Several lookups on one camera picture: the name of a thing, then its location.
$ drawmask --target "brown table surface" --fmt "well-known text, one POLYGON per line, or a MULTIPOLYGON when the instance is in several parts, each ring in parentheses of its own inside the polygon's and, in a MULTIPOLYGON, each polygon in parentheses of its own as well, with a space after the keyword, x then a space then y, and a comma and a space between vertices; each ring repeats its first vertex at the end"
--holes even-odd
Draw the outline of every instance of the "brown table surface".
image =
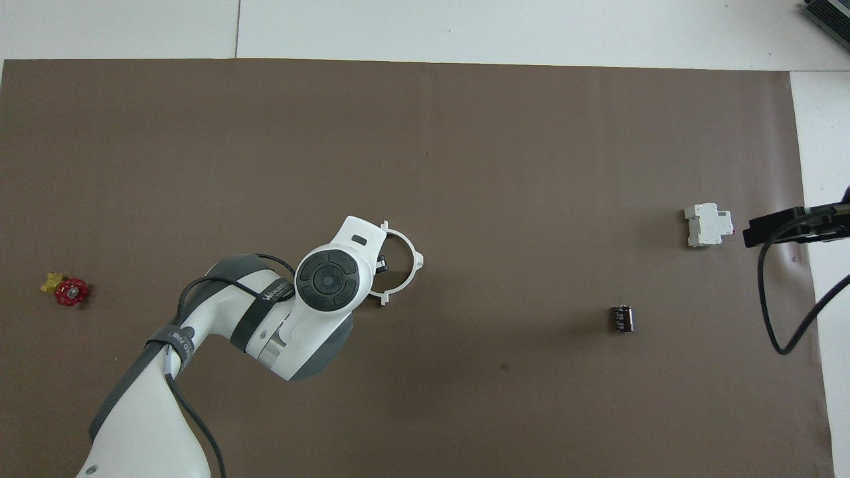
MULTIPOLYGON (((740 235, 802 204, 787 73, 7 61, 0 170, 2 476, 77 472, 185 283, 231 253, 297 263, 347 214, 425 267, 316 378, 204 344, 179 382, 230 475, 832 476, 816 331, 772 351, 740 235), (738 234, 686 247, 700 202, 738 234), (85 306, 38 290, 52 270, 85 306)), ((387 250, 384 284, 410 267, 387 250)), ((769 262, 786 339, 808 261, 769 262)))

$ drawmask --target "round button pad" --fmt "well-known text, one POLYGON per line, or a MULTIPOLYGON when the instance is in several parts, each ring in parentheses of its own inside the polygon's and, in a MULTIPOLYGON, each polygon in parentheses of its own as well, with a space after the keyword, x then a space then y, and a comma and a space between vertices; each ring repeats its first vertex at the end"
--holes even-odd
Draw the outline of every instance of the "round button pad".
POLYGON ((319 251, 304 261, 295 287, 310 307, 323 312, 340 310, 357 293, 357 270, 357 261, 348 253, 338 249, 319 251))

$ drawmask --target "red valve handle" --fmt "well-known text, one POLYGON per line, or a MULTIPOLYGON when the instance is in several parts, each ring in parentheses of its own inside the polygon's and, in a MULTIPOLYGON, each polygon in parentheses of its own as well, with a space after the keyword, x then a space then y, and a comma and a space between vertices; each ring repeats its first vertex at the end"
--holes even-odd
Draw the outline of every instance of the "red valve handle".
POLYGON ((88 285, 75 277, 62 281, 56 288, 56 303, 71 307, 88 295, 88 285))

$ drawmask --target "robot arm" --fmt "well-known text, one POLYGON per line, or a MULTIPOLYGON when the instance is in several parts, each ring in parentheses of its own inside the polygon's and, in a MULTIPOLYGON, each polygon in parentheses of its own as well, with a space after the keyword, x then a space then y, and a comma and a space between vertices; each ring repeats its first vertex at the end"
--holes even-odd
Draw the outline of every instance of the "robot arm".
POLYGON ((381 228, 347 217, 330 243, 301 261, 294 284, 253 254, 219 261, 208 275, 239 282, 257 296, 222 282, 198 287, 184 307, 185 320, 171 329, 171 344, 149 342, 101 406, 89 430, 91 452, 77 477, 210 476, 165 376, 185 369, 211 333, 284 380, 317 374, 348 338, 351 312, 371 289, 385 238, 381 228))

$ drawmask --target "white ring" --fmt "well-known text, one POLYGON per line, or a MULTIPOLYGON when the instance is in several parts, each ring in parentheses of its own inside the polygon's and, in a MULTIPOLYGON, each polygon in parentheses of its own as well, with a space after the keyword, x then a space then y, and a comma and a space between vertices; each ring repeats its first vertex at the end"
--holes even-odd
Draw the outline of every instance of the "white ring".
POLYGON ((397 293, 401 289, 407 287, 407 284, 411 283, 411 281, 413 280, 413 276, 415 276, 417 273, 417 270, 420 270, 422 268, 422 264, 424 263, 425 258, 416 251, 416 249, 413 247, 413 242, 411 242, 411 240, 408 239, 407 236, 398 232, 397 230, 390 229, 389 222, 383 221, 383 224, 381 224, 381 229, 383 229, 389 235, 400 237, 401 240, 404 241, 405 244, 407 244, 407 247, 411 249, 411 253, 413 253, 413 269, 411 269, 411 274, 405 279, 404 282, 401 283, 401 285, 383 292, 369 291, 369 295, 374 295, 375 297, 381 298, 381 305, 386 305, 387 302, 389 302, 389 294, 397 293))

